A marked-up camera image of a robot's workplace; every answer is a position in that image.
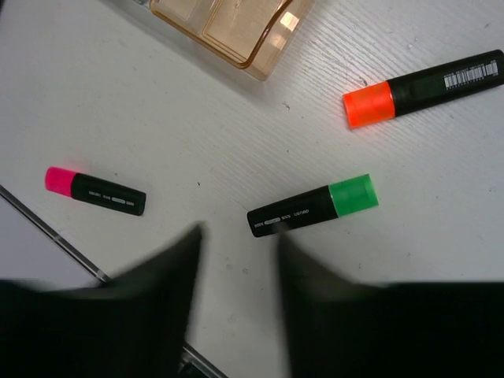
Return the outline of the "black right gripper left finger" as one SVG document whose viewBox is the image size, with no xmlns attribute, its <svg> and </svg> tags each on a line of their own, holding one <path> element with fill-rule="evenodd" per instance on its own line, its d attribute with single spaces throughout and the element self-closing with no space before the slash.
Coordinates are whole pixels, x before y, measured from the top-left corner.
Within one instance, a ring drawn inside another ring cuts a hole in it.
<svg viewBox="0 0 504 378">
<path fill-rule="evenodd" d="M 1 282 L 4 377 L 174 377 L 202 252 L 196 224 L 174 244 L 94 287 Z"/>
</svg>

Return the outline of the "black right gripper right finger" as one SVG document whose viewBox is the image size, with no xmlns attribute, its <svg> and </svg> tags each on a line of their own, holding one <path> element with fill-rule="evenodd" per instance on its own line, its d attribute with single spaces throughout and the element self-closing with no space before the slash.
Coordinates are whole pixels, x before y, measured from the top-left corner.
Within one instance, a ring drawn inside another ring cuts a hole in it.
<svg viewBox="0 0 504 378">
<path fill-rule="evenodd" d="M 500 282 L 359 283 L 276 247 L 293 377 L 500 377 Z"/>
</svg>

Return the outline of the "green cap highlighter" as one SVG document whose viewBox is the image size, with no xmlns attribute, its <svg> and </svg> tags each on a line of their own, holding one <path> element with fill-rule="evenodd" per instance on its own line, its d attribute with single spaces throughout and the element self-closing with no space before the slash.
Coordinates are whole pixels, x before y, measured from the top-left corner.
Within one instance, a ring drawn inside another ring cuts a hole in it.
<svg viewBox="0 0 504 378">
<path fill-rule="evenodd" d="M 252 234 L 260 238 L 275 234 L 279 223 L 304 228 L 378 205 L 370 175 L 365 174 L 251 210 L 246 218 Z"/>
</svg>

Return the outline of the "pink cap highlighter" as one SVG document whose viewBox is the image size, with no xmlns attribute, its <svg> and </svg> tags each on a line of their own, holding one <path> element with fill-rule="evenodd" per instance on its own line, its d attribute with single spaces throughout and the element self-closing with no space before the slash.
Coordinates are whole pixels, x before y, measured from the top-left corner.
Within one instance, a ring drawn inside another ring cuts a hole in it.
<svg viewBox="0 0 504 378">
<path fill-rule="evenodd" d="M 44 183 L 48 191 L 102 208 L 137 217 L 145 211 L 144 192 L 84 173 L 52 166 Z"/>
</svg>

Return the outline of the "orange cap highlighter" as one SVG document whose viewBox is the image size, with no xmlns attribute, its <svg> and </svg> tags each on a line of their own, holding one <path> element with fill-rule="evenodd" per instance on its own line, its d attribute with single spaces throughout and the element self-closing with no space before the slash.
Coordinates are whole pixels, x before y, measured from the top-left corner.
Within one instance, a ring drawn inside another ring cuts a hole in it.
<svg viewBox="0 0 504 378">
<path fill-rule="evenodd" d="M 343 95 L 349 128 L 390 120 L 503 85 L 503 51 L 493 50 Z"/>
</svg>

